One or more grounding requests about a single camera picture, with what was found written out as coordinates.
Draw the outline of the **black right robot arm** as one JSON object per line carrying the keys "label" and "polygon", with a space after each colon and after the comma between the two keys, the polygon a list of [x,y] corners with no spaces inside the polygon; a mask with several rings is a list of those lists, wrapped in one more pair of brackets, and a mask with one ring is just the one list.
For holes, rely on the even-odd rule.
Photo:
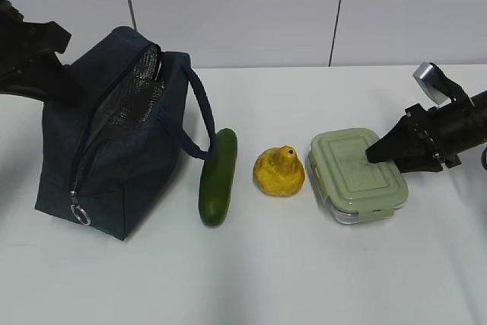
{"label": "black right robot arm", "polygon": [[461,164],[458,154],[486,143],[486,92],[443,107],[415,104],[366,150],[372,164],[393,161],[402,173],[440,172]]}

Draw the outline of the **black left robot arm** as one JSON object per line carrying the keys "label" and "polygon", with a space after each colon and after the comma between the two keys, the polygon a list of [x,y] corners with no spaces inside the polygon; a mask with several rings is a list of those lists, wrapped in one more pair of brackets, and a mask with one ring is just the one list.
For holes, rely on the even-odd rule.
{"label": "black left robot arm", "polygon": [[71,34],[57,23],[30,23],[1,0],[1,92],[74,107],[83,88],[59,61]]}

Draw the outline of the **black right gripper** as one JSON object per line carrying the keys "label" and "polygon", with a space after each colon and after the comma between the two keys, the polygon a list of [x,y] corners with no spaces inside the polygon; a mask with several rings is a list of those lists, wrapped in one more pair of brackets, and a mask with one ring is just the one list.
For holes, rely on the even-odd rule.
{"label": "black right gripper", "polygon": [[366,150],[371,163],[394,160],[400,172],[441,172],[443,166],[461,165],[457,153],[447,147],[433,110],[420,104],[406,109],[406,115],[379,141]]}

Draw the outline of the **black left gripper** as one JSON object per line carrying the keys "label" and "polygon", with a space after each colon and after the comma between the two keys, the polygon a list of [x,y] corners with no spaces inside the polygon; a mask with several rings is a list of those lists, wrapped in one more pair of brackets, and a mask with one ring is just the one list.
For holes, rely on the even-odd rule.
{"label": "black left gripper", "polygon": [[59,61],[72,35],[55,22],[1,21],[1,92],[79,104],[83,88]]}

